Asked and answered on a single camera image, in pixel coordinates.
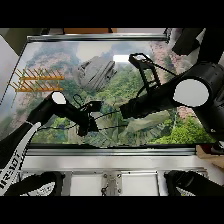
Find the glass surface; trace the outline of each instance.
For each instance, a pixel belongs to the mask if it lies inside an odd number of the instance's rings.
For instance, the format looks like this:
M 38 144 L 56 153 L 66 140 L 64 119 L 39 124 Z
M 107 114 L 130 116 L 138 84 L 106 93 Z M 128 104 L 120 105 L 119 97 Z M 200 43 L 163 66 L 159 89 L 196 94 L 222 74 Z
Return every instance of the glass surface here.
M 100 112 L 92 114 L 99 117 L 119 110 L 119 106 L 136 97 L 143 86 L 139 71 L 127 59 L 131 53 L 144 53 L 155 63 L 180 74 L 192 65 L 186 58 L 171 52 L 162 41 L 60 41 L 28 43 L 17 69 L 51 69 L 59 70 L 65 76 L 60 81 L 63 94 L 75 106 L 90 100 L 101 100 Z M 100 91 L 84 90 L 75 81 L 77 67 L 94 56 L 115 61 L 117 73 Z M 166 83 L 172 75 L 156 69 L 161 83 Z M 146 71 L 148 81 L 152 79 L 150 70 Z M 18 82 L 13 74 L 12 82 Z M 33 110 L 50 92 L 15 93 L 8 87 L 0 106 L 0 139 L 18 128 Z M 90 144 L 98 147 L 108 146 L 141 146 L 145 144 L 194 144 L 208 143 L 214 140 L 208 136 L 193 111 L 186 107 L 162 111 L 148 115 L 144 119 L 123 119 L 120 112 L 103 116 L 96 120 L 99 132 L 89 132 L 87 136 L 77 135 L 78 126 L 66 118 L 53 116 L 45 127 L 59 127 L 61 130 L 47 129 L 38 131 L 32 143 L 56 144 Z

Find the crumpled gray fabric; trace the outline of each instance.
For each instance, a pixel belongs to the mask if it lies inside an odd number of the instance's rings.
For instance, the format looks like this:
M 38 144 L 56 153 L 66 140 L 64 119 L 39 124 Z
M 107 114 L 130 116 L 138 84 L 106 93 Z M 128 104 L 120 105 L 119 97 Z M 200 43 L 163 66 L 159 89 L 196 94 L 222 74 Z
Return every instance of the crumpled gray fabric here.
M 115 62 L 95 56 L 74 69 L 76 84 L 85 90 L 99 91 L 114 76 Z

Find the table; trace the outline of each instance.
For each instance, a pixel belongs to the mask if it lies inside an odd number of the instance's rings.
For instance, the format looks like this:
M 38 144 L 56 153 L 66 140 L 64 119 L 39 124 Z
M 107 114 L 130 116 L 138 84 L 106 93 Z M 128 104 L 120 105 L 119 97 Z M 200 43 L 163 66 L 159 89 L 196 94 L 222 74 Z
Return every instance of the table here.
M 157 34 L 101 34 L 101 35 L 63 35 L 63 36 L 40 36 L 28 37 L 27 43 L 21 54 L 15 71 L 11 77 L 11 83 L 18 82 L 15 74 L 17 69 L 38 70 L 59 70 L 65 77 L 60 81 L 64 88 L 66 98 L 78 106 L 74 100 L 74 94 L 79 94 L 82 100 L 80 104 L 90 100 L 102 100 L 104 102 L 100 113 L 102 114 L 119 109 L 119 106 L 134 98 L 142 87 L 143 83 L 138 70 L 129 62 L 128 56 L 131 53 L 145 53 L 157 64 L 179 74 L 192 65 L 184 57 L 178 57 L 172 53 L 165 42 L 165 35 Z M 115 61 L 116 75 L 110 83 L 101 91 L 86 91 L 77 85 L 74 78 L 74 71 L 78 65 L 90 60 L 94 56 L 100 56 Z M 161 83 L 169 81 L 172 76 L 163 70 L 157 69 Z M 34 109 L 50 92 L 15 93 L 12 87 L 8 87 L 0 106 L 0 140 L 19 127 Z M 99 133 L 89 133 L 85 138 L 79 137 L 76 127 L 64 130 L 64 127 L 73 125 L 73 122 L 65 118 L 53 116 L 46 127 L 61 127 L 61 130 L 48 129 L 37 132 L 32 143 L 39 144 L 90 144 L 96 147 L 111 147 L 119 145 L 141 146 L 145 144 L 192 144 L 199 143 L 198 139 L 188 138 L 189 124 L 194 122 L 197 130 L 203 130 L 198 123 L 192 110 L 178 108 L 169 111 L 168 117 L 163 113 L 156 115 L 157 122 L 148 124 L 145 128 L 136 132 L 128 132 L 125 127 L 102 130 Z M 122 124 L 129 124 L 132 119 L 124 120 L 120 113 L 99 119 L 98 127 L 111 127 Z M 170 136 L 178 131 L 180 126 L 185 125 L 187 132 L 185 139 L 173 140 Z M 212 139 L 205 133 L 204 141 L 211 142 Z

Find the white circle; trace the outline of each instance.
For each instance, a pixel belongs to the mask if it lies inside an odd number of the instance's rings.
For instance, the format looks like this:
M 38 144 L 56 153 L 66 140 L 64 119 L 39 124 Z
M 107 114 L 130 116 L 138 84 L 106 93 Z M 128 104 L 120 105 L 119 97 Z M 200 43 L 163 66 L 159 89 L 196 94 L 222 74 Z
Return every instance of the white circle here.
M 173 99 L 186 106 L 198 107 L 206 103 L 208 97 L 208 89 L 202 82 L 186 79 L 176 86 Z
M 54 92 L 52 94 L 52 99 L 54 100 L 55 103 L 57 104 L 66 104 L 65 97 L 62 93 L 60 92 Z

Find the metal bracket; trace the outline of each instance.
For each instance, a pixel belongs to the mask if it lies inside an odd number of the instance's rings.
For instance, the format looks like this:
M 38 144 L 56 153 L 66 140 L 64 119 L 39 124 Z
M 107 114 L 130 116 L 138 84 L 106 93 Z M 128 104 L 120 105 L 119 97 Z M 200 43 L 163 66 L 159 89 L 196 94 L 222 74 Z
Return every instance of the metal bracket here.
M 102 176 L 101 192 L 102 196 L 119 196 L 122 193 L 121 172 L 104 172 Z

